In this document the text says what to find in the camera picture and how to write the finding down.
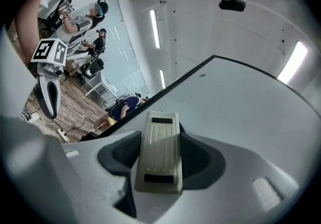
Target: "black shirt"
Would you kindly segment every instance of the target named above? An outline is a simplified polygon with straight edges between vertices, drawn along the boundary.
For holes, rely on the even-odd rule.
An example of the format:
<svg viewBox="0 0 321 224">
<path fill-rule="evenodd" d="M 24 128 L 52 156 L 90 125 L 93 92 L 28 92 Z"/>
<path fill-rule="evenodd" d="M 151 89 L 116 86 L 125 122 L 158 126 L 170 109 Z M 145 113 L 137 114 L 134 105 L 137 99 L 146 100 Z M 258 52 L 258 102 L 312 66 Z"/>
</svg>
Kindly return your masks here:
<svg viewBox="0 0 321 224">
<path fill-rule="evenodd" d="M 95 50 L 100 50 L 105 46 L 105 38 L 99 37 L 94 41 L 94 44 L 96 45 L 94 48 L 88 48 L 88 52 L 92 54 L 92 52 Z"/>
</svg>

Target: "white t-shirt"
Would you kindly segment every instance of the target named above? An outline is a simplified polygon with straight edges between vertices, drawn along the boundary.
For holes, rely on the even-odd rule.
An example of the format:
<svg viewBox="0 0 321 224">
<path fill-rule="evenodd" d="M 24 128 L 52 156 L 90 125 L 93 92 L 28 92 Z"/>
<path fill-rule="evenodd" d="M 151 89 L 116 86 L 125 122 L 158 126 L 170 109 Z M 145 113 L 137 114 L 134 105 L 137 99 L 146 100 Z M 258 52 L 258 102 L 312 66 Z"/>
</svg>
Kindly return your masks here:
<svg viewBox="0 0 321 224">
<path fill-rule="evenodd" d="M 92 26 L 92 19 L 86 15 L 77 16 L 76 18 L 71 19 L 70 23 L 78 27 L 78 32 L 70 34 L 66 30 L 66 27 L 64 24 L 62 24 L 56 31 L 57 37 L 65 43 L 68 43 L 72 37 L 75 37 L 89 30 Z"/>
</svg>

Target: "white marker cube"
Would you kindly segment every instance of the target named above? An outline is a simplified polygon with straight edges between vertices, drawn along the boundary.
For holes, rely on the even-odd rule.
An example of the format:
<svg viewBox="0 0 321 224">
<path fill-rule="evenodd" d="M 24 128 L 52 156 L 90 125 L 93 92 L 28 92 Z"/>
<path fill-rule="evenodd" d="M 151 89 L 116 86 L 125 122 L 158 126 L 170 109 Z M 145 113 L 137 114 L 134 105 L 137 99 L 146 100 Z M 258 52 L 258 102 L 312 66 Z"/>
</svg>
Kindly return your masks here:
<svg viewBox="0 0 321 224">
<path fill-rule="evenodd" d="M 52 63 L 65 66 L 67 45 L 59 38 L 45 38 L 40 40 L 31 62 Z"/>
</svg>

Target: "navy blue shirt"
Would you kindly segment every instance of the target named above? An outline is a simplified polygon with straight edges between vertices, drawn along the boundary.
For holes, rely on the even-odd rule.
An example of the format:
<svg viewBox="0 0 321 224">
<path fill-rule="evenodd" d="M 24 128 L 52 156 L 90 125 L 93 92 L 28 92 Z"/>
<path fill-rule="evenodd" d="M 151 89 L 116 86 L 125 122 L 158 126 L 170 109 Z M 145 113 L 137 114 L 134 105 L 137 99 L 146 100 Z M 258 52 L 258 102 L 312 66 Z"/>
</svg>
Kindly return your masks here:
<svg viewBox="0 0 321 224">
<path fill-rule="evenodd" d="M 132 111 L 134 111 L 139 106 L 139 97 L 137 96 L 130 96 L 126 100 L 124 100 L 124 103 L 129 107 L 129 109 L 126 112 L 126 116 L 130 114 Z M 116 120 L 120 121 L 121 118 L 121 109 L 122 107 L 120 105 L 117 105 L 112 111 L 111 111 L 111 117 Z"/>
</svg>

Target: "beige plastic object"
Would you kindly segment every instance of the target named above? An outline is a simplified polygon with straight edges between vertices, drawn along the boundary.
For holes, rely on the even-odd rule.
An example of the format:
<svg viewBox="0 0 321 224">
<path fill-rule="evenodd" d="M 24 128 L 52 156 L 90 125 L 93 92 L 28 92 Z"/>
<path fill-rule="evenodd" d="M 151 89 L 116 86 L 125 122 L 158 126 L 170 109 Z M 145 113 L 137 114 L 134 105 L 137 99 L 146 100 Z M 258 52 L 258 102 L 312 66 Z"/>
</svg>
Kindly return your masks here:
<svg viewBox="0 0 321 224">
<path fill-rule="evenodd" d="M 183 186 L 177 113 L 150 111 L 145 121 L 135 180 L 135 190 L 180 193 Z"/>
</svg>

